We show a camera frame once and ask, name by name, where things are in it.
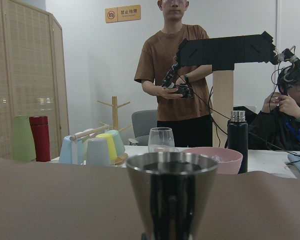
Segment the steel jigger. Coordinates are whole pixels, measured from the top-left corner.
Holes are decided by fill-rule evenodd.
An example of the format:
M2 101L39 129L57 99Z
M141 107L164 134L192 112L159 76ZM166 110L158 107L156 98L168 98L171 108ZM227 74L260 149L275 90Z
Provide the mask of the steel jigger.
M194 240L219 164L187 152L150 152L126 160L143 222L143 240Z

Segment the yellow cup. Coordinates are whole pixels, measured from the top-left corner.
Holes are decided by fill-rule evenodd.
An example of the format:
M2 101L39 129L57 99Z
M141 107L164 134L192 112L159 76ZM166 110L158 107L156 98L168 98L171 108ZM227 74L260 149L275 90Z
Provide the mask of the yellow cup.
M110 161L113 164L114 161L115 161L115 159L118 156L113 136L110 133L100 133L96 137L106 140L106 145L107 145L107 151L108 151L108 154L109 154L109 159L110 159Z

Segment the grey cup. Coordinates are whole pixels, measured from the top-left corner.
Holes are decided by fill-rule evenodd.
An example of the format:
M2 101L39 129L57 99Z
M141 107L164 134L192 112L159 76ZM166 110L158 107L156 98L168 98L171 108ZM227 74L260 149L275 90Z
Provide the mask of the grey cup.
M109 167L111 165L108 144L105 138L90 138L87 142L86 164Z

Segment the light blue cup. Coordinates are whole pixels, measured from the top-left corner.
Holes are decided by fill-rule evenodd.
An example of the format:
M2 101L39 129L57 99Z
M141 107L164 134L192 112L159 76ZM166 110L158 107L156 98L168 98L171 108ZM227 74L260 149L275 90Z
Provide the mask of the light blue cup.
M70 139L70 135L65 136L62 141L62 146L59 155L59 163L72 164L73 163L73 146L74 141Z

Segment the grey chair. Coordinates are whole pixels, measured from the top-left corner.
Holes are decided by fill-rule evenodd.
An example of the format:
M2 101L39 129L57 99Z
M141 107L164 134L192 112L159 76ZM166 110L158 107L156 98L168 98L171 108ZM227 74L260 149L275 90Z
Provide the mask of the grey chair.
M131 115L134 139L138 146L147 146L152 128L157 127L157 110L141 110Z

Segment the wine glass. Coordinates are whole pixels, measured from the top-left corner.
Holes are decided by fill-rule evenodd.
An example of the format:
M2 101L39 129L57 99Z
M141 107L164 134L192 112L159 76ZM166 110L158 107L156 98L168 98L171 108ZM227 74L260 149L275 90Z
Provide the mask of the wine glass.
M148 152L174 152L175 141L173 131L169 127L154 127L149 131Z

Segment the wooden mug tree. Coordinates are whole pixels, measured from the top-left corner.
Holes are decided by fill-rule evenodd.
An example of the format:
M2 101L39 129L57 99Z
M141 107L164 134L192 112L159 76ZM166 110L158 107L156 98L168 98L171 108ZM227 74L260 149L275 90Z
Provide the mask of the wooden mug tree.
M111 103L104 102L104 101L101 101L101 100L97 100L97 102L100 103L100 104L107 105L107 106L111 107L111 109L112 109L112 125L110 125L110 127L113 130L117 130L119 132L122 132L122 131L125 131L125 130L132 127L132 124L130 124L130 125L127 125L123 128L119 128L118 109L125 106L125 105L130 104L131 103L130 101L124 102L122 104L118 104L118 97L117 96L112 96L111 97Z

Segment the person in brown shirt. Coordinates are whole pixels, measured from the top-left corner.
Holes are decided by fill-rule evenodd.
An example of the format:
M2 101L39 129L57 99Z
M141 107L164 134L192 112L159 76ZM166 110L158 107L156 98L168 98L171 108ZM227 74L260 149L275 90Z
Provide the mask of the person in brown shirt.
M176 85L190 84L194 97L184 98L174 89L163 86L163 80L184 40L208 39L200 25L182 22L188 9L187 0L159 0L163 13L163 29L148 38L141 51L134 80L141 83L144 92L157 98L157 126L171 128L176 147L211 147L213 124L209 109L209 89L206 76L211 65L181 67L171 79Z

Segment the black insulated bottle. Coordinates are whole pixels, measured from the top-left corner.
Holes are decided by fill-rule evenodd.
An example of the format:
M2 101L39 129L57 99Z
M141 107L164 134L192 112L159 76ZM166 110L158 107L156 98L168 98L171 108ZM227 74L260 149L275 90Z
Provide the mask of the black insulated bottle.
M248 122L244 110L232 110L227 123L227 147L242 154L238 173L248 171Z

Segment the pink bowl with ice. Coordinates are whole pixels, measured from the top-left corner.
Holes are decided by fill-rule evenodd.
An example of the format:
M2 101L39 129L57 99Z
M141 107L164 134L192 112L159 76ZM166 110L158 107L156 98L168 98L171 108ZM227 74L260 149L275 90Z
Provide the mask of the pink bowl with ice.
M184 149L182 152L212 157L218 162L218 174L238 174L243 159L240 152L220 147L192 147Z

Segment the black teleoperation stand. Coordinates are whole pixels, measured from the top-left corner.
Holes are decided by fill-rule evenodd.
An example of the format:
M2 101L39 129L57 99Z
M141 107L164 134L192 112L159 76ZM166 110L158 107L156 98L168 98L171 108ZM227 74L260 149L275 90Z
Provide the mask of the black teleoperation stand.
M227 123L234 107L234 69L238 63L275 63L273 37L267 32L199 40L184 39L177 62L185 66L212 66L212 118L216 125L213 147L225 146Z

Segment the red thermos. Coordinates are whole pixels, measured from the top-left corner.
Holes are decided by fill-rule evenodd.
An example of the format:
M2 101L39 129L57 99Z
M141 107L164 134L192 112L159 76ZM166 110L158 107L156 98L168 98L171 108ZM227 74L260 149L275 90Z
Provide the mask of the red thermos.
M29 117L29 123L33 135L36 161L49 162L50 154L50 136L47 116Z

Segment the green tumbler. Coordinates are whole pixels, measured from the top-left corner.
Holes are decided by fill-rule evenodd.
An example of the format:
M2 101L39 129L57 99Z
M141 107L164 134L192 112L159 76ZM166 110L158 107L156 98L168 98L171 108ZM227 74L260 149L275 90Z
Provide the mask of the green tumbler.
M15 116L12 121L12 159L30 162L36 159L35 143L29 116Z

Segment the seated person in black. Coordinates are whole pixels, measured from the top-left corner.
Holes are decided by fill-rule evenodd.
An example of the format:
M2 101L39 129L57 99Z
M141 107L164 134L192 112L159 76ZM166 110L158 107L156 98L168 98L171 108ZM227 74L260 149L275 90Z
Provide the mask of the seated person in black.
M290 82L284 76L248 128L250 150L300 151L300 72Z

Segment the orange wall sign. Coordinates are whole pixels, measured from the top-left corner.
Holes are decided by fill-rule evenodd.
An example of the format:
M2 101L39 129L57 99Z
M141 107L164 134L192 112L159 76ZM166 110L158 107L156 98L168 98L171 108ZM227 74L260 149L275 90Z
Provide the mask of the orange wall sign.
M105 22L117 23L141 19L141 5L129 5L105 9Z

